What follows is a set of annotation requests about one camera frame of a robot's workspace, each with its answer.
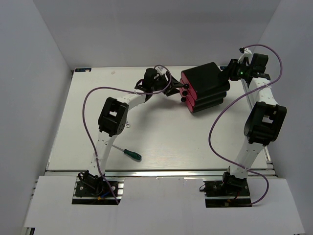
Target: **red and black object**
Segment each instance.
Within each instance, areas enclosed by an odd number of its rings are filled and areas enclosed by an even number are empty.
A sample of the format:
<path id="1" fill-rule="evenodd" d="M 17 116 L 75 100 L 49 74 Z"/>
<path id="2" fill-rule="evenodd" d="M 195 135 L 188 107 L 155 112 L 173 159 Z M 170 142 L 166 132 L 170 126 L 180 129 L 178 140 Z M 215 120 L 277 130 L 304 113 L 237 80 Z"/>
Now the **red and black object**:
<path id="1" fill-rule="evenodd" d="M 230 83 L 219 79 L 220 72 L 214 62 L 181 72 L 180 82 L 184 84 L 179 89 L 181 100 L 190 112 L 195 113 L 223 103 Z"/>

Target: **wire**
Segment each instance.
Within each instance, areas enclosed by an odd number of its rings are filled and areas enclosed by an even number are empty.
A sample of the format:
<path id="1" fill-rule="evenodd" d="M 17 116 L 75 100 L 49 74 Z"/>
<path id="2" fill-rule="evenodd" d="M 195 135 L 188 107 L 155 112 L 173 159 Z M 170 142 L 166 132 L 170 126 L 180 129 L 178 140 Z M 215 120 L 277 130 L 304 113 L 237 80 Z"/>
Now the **wire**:
<path id="1" fill-rule="evenodd" d="M 203 188 L 203 189 L 201 189 L 203 186 L 205 186 L 205 184 L 204 184 L 204 185 L 202 185 L 202 186 L 200 186 L 200 188 L 199 188 L 199 191 L 200 191 L 200 192 L 203 192 L 203 191 L 204 191 L 204 188 Z"/>
<path id="2" fill-rule="evenodd" d="M 102 194 L 100 197 L 103 198 L 104 196 L 106 196 L 108 194 L 109 194 L 109 192 L 106 192 L 106 193 Z"/>
<path id="3" fill-rule="evenodd" d="M 169 78 L 168 84 L 167 84 L 166 87 L 165 87 L 163 90 L 161 90 L 161 91 L 152 92 L 152 93 L 144 93 L 144 92 L 136 92 L 136 93 L 135 93 L 135 91 L 128 91 L 128 90 L 123 90 L 123 89 L 114 88 L 114 87 L 96 87 L 96 88 L 92 89 L 91 91 L 89 91 L 89 92 L 87 93 L 85 99 L 84 99 L 83 109 L 82 109 L 83 125 L 84 125 L 85 131 L 86 131 L 86 133 L 87 133 L 87 135 L 88 135 L 88 138 L 89 138 L 89 140 L 90 140 L 90 142 L 91 142 L 91 145 L 92 145 L 92 147 L 93 147 L 94 154 L 95 154 L 95 156 L 96 156 L 96 163 L 97 163 L 97 168 L 98 168 L 99 174 L 100 174 L 101 177 L 104 179 L 104 181 L 108 184 L 108 186 L 109 186 L 109 188 L 110 188 L 110 191 L 111 191 L 111 193 L 112 193 L 112 195 L 113 195 L 113 197 L 114 197 L 114 199 L 115 199 L 115 201 L 116 201 L 117 204 L 119 204 L 119 202 L 118 202 L 118 200 L 117 200 L 117 198 L 116 198 L 116 195 L 115 195 L 114 191 L 112 190 L 112 187 L 111 187 L 109 181 L 106 179 L 106 177 L 105 177 L 105 176 L 102 174 L 102 172 L 101 172 L 100 164 L 99 164 L 99 159 L 98 159 L 98 152 L 97 152 L 96 146 L 95 146 L 95 144 L 94 144 L 94 142 L 93 142 L 93 140 L 92 140 L 92 138 L 91 138 L 91 135 L 90 135 L 90 133 L 89 133 L 89 130 L 88 130 L 88 128 L 87 128 L 86 117 L 85 117 L 86 102 L 87 102 L 87 99 L 88 99 L 88 97 L 90 96 L 90 94 L 91 94 L 92 92 L 94 92 L 94 91 L 96 91 L 96 90 L 100 90 L 100 89 L 109 89 L 109 90 L 115 90 L 115 91 L 120 91 L 120 92 L 131 93 L 131 94 L 147 94 L 147 95 L 160 94 L 160 93 L 162 93 L 163 91 L 165 91 L 165 90 L 170 86 L 170 84 L 171 84 L 171 82 L 172 82 L 172 75 L 171 75 L 171 72 L 168 70 L 168 68 L 166 68 L 165 66 L 163 66 L 163 65 L 156 65 L 154 68 L 156 68 L 156 67 L 162 67 L 162 68 L 166 69 L 166 70 L 168 71 L 168 73 L 170 74 L 170 78 Z"/>
<path id="4" fill-rule="evenodd" d="M 238 100 L 242 99 L 243 97 L 245 97 L 245 96 L 247 96 L 247 95 L 249 95 L 249 94 L 251 94 L 251 93 L 253 93 L 253 92 L 256 92 L 256 91 L 258 91 L 258 90 L 261 90 L 261 89 L 263 89 L 263 88 L 265 88 L 265 87 L 268 87 L 268 86 L 270 86 L 270 85 L 272 85 L 272 84 L 278 82 L 279 79 L 281 78 L 282 74 L 283 74 L 283 63 L 282 63 L 282 60 L 281 60 L 281 58 L 279 57 L 279 55 L 277 54 L 277 52 L 276 52 L 275 50 L 273 50 L 272 48 L 270 48 L 270 47 L 268 47 L 268 46 L 266 46 L 266 45 L 263 45 L 263 44 L 252 44 L 252 45 L 248 45 L 248 46 L 246 46 L 246 47 L 244 47 L 244 48 L 247 48 L 247 47 L 254 47 L 254 46 L 265 47 L 265 48 L 269 49 L 270 51 L 272 51 L 272 52 L 276 55 L 276 57 L 277 57 L 277 59 L 278 59 L 278 61 L 279 61 L 279 65 L 280 65 L 280 72 L 279 72 L 279 75 L 278 75 L 277 79 L 274 80 L 274 81 L 272 81 L 272 82 L 270 82 L 270 83 L 268 83 L 267 85 L 260 86 L 260 87 L 254 89 L 254 90 L 252 90 L 252 91 L 250 91 L 250 92 L 247 92 L 247 93 L 241 95 L 240 97 L 238 97 L 237 99 L 235 99 L 233 102 L 231 102 L 226 108 L 224 108 L 224 110 L 218 115 L 218 117 L 217 117 L 217 118 L 215 119 L 215 121 L 213 122 L 213 125 L 212 125 L 212 127 L 211 127 L 211 129 L 210 129 L 210 132 L 209 132 L 209 137 L 208 137 L 209 146 L 210 146 L 211 150 L 212 150 L 218 157 L 222 158 L 223 160 L 225 160 L 225 161 L 227 161 L 227 162 L 229 162 L 229 163 L 231 163 L 231 164 L 234 164 L 234 165 L 236 165 L 236 166 L 239 166 L 239 167 L 241 167 L 241 168 L 243 168 L 243 169 L 246 169 L 243 165 L 238 164 L 238 163 L 236 163 L 236 162 L 234 162 L 234 161 L 232 161 L 232 160 L 229 160 L 229 159 L 223 157 L 222 155 L 220 155 L 218 152 L 216 152 L 215 149 L 214 149 L 213 146 L 212 146 L 211 138 L 212 138 L 212 132 L 213 132 L 213 130 L 214 130 L 214 127 L 216 126 L 216 123 L 217 123 L 218 120 L 221 118 L 221 116 L 222 116 L 233 104 L 235 104 Z M 268 182 L 268 179 L 267 179 L 263 174 L 260 174 L 260 173 L 258 173 L 258 172 L 252 171 L 252 170 L 250 170 L 250 169 L 246 169 L 246 170 L 247 170 L 248 172 L 250 172 L 250 173 L 253 173 L 253 174 L 256 174 L 256 175 L 259 175 L 259 176 L 263 177 L 263 178 L 265 179 L 265 181 L 266 181 L 266 184 L 267 184 L 265 193 L 262 195 L 262 197 L 260 197 L 260 198 L 259 198 L 258 200 L 256 200 L 255 202 L 252 202 L 252 203 L 250 203 L 250 204 L 245 204 L 245 206 L 250 206 L 250 205 L 254 205 L 254 204 L 260 202 L 260 201 L 266 196 L 266 194 L 268 193 L 268 189 L 269 189 L 269 182 Z"/>
<path id="5" fill-rule="evenodd" d="M 103 192 L 103 186 L 102 186 L 101 191 L 100 191 L 98 194 L 92 194 L 92 196 L 98 196 L 98 195 L 100 195 L 102 192 Z"/>

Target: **white enclosure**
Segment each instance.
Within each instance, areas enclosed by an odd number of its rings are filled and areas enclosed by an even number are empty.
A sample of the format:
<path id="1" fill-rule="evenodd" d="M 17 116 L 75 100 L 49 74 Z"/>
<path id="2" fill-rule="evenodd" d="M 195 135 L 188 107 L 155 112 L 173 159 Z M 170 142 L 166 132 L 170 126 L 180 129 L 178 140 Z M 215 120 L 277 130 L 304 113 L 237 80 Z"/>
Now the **white enclosure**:
<path id="1" fill-rule="evenodd" d="M 273 47 L 284 64 L 283 77 L 272 90 L 288 113 L 269 151 L 278 176 L 288 182 L 306 233 L 313 234 L 312 9 L 310 0 L 4 0 L 1 234 L 21 231 L 58 130 L 70 70 L 225 65 L 238 57 L 238 48 L 255 43 Z M 269 55 L 267 72 L 274 79 L 276 58 L 263 49 L 254 52 Z"/>

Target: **black mounting plate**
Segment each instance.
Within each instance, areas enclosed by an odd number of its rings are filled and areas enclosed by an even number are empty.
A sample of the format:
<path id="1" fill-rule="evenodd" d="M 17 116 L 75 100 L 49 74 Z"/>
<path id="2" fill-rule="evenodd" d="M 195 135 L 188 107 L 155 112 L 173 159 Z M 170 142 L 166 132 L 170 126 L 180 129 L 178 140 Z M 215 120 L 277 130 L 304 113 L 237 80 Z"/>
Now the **black mounting plate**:
<path id="1" fill-rule="evenodd" d="M 117 191 L 118 191 L 118 181 L 109 181 L 109 183 L 111 184 L 111 186 L 115 187 L 114 193 L 115 195 L 117 195 Z M 107 185 L 106 182 L 103 182 L 103 193 L 108 192 L 109 186 Z M 92 192 L 88 187 L 86 187 L 81 181 L 77 182 L 77 186 L 76 186 L 76 192 L 75 192 L 75 196 L 76 197 L 98 197 L 101 196 L 103 193 L 99 193 L 99 195 L 95 195 L 94 192 Z M 105 196 L 105 197 L 113 197 L 111 191 Z"/>
<path id="2" fill-rule="evenodd" d="M 224 190 L 219 190 L 222 181 L 205 181 L 205 188 L 201 191 L 205 192 L 205 207 L 206 208 L 231 208 L 231 207 L 251 207 L 246 206 L 251 203 L 250 198 L 240 198 L 240 197 L 250 197 L 250 191 L 248 184 L 242 188 L 238 194 L 238 198 L 232 200 L 237 196 L 236 193 L 227 194 Z"/>

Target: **screwdriver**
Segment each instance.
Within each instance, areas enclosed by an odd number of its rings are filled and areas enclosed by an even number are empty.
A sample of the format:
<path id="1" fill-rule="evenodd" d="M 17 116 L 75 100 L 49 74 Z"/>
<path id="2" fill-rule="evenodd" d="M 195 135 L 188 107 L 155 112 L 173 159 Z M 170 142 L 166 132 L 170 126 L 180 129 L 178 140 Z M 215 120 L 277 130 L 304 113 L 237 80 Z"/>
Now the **screwdriver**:
<path id="1" fill-rule="evenodd" d="M 141 160 L 141 155 L 132 151 L 129 151 L 128 149 L 122 149 L 120 147 L 117 147 L 116 145 L 112 144 L 112 146 L 120 151 L 122 151 L 123 153 L 125 153 L 126 155 L 130 156 L 131 158 L 140 161 Z"/>

